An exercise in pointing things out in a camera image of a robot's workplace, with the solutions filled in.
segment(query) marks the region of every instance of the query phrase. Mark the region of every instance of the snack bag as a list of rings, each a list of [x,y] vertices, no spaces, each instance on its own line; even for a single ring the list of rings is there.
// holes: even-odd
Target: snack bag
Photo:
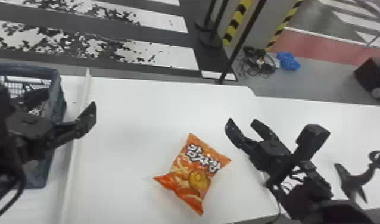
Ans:
[[[200,216],[204,213],[202,201],[211,179],[231,160],[189,134],[186,145],[173,161],[168,174],[154,179],[184,200]]]

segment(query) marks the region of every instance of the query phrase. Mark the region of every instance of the yellow hazard stripe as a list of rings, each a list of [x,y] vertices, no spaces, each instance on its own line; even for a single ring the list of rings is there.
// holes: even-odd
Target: yellow hazard stripe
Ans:
[[[296,0],[294,6],[286,13],[286,18],[284,21],[278,26],[278,28],[275,31],[275,34],[270,38],[265,51],[269,52],[272,49],[272,46],[275,44],[276,40],[278,40],[279,36],[282,34],[284,28],[289,23],[290,19],[293,18],[294,14],[297,12],[298,8],[300,7],[301,3],[303,3],[304,0]]]
[[[229,46],[232,39],[236,36],[237,30],[240,24],[243,22],[246,11],[250,8],[253,0],[241,0],[237,6],[235,13],[232,16],[232,20],[229,23],[229,27],[223,36],[222,42],[224,46]]]

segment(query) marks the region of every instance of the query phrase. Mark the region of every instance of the cable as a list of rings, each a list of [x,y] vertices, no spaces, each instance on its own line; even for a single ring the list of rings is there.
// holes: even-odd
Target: cable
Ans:
[[[239,61],[235,72],[238,76],[260,76],[264,79],[268,79],[276,71],[275,61],[273,58],[265,54],[264,56],[259,56],[258,49],[253,48],[253,52],[248,49],[245,55],[239,55],[236,60]]]
[[[278,214],[276,215],[275,219],[273,219],[272,221],[267,222],[266,224],[275,224],[275,223],[279,220],[279,218],[281,217],[281,214],[282,214],[282,207],[281,207],[281,205],[279,204],[278,199],[276,199],[276,203],[278,204],[279,212],[278,212]]]
[[[26,186],[26,177],[20,166],[2,160],[0,160],[0,166],[8,168],[8,170],[15,174],[16,180],[14,181],[14,185],[20,183],[16,194],[0,209],[0,216],[2,216],[22,195]]]

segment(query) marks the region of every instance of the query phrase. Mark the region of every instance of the black box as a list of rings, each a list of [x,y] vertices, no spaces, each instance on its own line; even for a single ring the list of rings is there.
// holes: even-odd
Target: black box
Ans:
[[[355,72],[358,82],[375,98],[380,98],[380,59],[370,58]]]

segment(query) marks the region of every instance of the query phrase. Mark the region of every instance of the blue cloth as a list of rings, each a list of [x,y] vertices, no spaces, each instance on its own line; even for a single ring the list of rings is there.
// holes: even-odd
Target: blue cloth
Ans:
[[[300,68],[300,63],[298,63],[292,53],[281,52],[276,55],[276,58],[281,61],[281,68],[290,71],[296,71]]]

